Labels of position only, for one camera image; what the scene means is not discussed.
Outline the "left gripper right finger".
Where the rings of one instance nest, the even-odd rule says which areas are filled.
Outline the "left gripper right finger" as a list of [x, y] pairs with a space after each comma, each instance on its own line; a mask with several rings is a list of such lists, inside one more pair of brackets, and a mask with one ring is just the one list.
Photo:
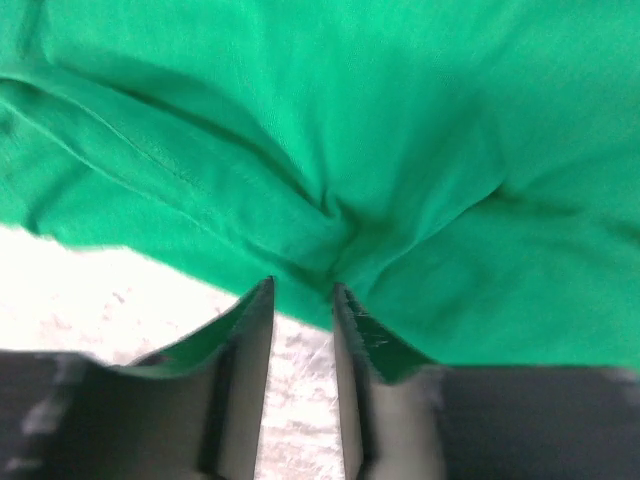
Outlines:
[[333, 293], [349, 479], [635, 479], [639, 378], [625, 369], [449, 366]]

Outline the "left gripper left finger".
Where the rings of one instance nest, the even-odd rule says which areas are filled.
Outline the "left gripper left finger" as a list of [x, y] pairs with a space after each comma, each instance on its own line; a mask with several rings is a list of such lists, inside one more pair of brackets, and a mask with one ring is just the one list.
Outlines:
[[5, 479], [251, 479], [275, 285], [124, 366], [80, 352], [1, 354]]

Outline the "green t-shirt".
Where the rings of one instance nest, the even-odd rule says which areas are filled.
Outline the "green t-shirt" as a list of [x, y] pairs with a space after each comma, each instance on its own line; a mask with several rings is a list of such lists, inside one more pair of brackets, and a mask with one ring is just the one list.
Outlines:
[[639, 365], [635, 1], [5, 1], [1, 220], [333, 287], [450, 364]]

